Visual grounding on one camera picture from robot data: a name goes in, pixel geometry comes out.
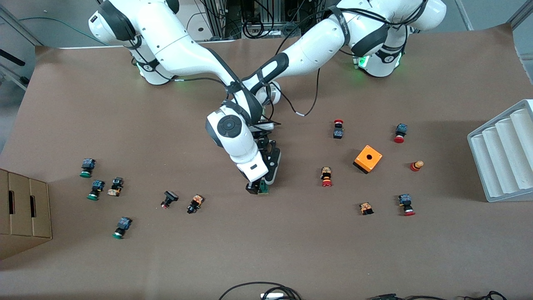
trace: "cable connector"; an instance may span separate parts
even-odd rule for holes
[[[396,297],[396,294],[386,294],[386,295],[377,296],[370,300],[399,300],[399,298]]]

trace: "black hole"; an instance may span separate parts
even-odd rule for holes
[[[35,218],[35,196],[30,196],[31,217]]]
[[[14,215],[15,214],[15,192],[9,191],[9,214]]]

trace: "gray floor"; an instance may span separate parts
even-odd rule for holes
[[[463,19],[455,0],[443,0],[448,11],[443,23],[431,32],[463,31],[466,30]],[[474,29],[485,29],[504,23],[525,0],[471,0],[464,1],[466,15],[469,17]],[[0,0],[17,18],[49,17],[62,20],[73,27],[91,34],[87,27],[87,17],[98,9],[94,0]],[[197,12],[191,0],[182,0],[182,11],[178,17],[182,22],[187,22],[188,16]],[[45,45],[51,47],[79,47],[97,46],[98,42],[52,20],[25,20],[23,23]],[[200,31],[194,30],[204,26],[201,18],[194,18],[190,25],[190,32],[194,32],[195,39],[203,39]],[[524,57],[533,57],[533,17],[527,19],[514,33],[517,51]],[[1,48],[26,61],[24,67],[2,59],[2,62],[20,75],[31,77],[35,66],[34,48],[24,38],[18,35],[11,27],[0,25]],[[524,67],[529,74],[533,74],[533,60],[525,60]],[[3,82],[0,85],[0,151],[2,150],[11,131],[18,107],[22,101],[23,91],[12,82]]]

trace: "orange box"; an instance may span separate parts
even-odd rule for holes
[[[353,165],[363,171],[363,173],[368,174],[376,167],[382,157],[381,153],[366,145],[353,161]]]

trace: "red base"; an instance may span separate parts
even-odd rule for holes
[[[418,172],[418,171],[420,171],[420,169],[415,168],[415,163],[412,163],[411,166],[410,166],[410,168],[411,168],[411,171],[413,171],[413,172]]]

